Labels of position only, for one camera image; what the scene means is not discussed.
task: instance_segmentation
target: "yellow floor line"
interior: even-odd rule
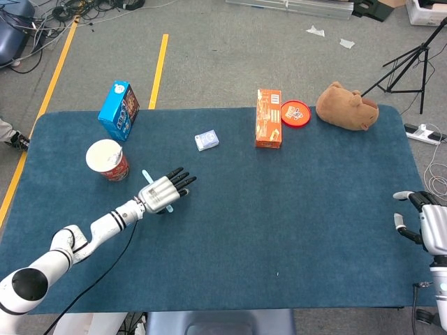
[[[54,87],[56,86],[57,80],[59,79],[59,75],[61,74],[62,67],[64,66],[65,58],[68,54],[68,50],[70,49],[71,41],[73,40],[77,26],[78,26],[78,23],[77,23],[77,20],[75,20],[71,25],[70,31],[68,32],[68,36],[65,41],[64,48],[62,49],[61,56],[59,57],[59,61],[57,62],[56,68],[54,70],[53,76],[50,81],[50,85],[48,86],[47,93],[45,94],[45,97],[43,98],[41,108],[37,114],[36,120],[34,122],[33,128],[31,129],[29,137],[31,137],[31,135],[33,133],[34,126],[36,125],[38,118],[41,117],[42,115],[44,115],[45,112],[47,111],[47,107],[48,107],[48,104],[50,103],[51,95],[53,94]],[[5,221],[9,206],[10,206],[11,202],[13,201],[14,193],[15,193],[15,190],[17,189],[17,185],[19,184],[19,179],[20,179],[20,176],[22,175],[23,167],[25,165],[26,159],[27,159],[27,153],[24,152],[20,156],[19,163],[17,164],[17,167],[15,168],[13,178],[11,179],[11,183],[9,184],[8,190],[6,191],[5,198],[3,199],[3,202],[1,203],[0,228]]]
[[[148,107],[148,109],[150,109],[150,110],[154,110],[155,109],[156,98],[159,95],[161,73],[163,72],[163,64],[165,62],[166,48],[168,46],[168,39],[169,39],[169,35],[164,33],[163,34],[163,38],[161,39],[159,60],[156,63],[154,84],[152,85],[152,93],[151,93],[151,98],[149,100],[149,107]]]

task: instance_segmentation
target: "white container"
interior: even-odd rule
[[[89,168],[110,181],[120,181],[129,173],[129,163],[123,149],[114,140],[101,140],[87,150],[85,160]]]
[[[418,0],[406,0],[405,4],[410,23],[414,26],[439,26],[447,16],[447,10],[421,8]]]

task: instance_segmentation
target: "teddy bear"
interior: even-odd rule
[[[360,92],[348,91],[339,82],[333,82],[316,102],[320,119],[350,131],[367,131],[379,118],[377,104],[362,98]]]

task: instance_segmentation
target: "red lid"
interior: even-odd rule
[[[310,117],[310,108],[302,101],[290,100],[281,106],[282,121],[289,127],[304,127],[309,123]]]

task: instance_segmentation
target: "person's shoe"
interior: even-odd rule
[[[6,142],[6,144],[21,151],[28,151],[29,138],[22,135],[21,132],[15,131],[14,136],[11,138],[11,142]]]

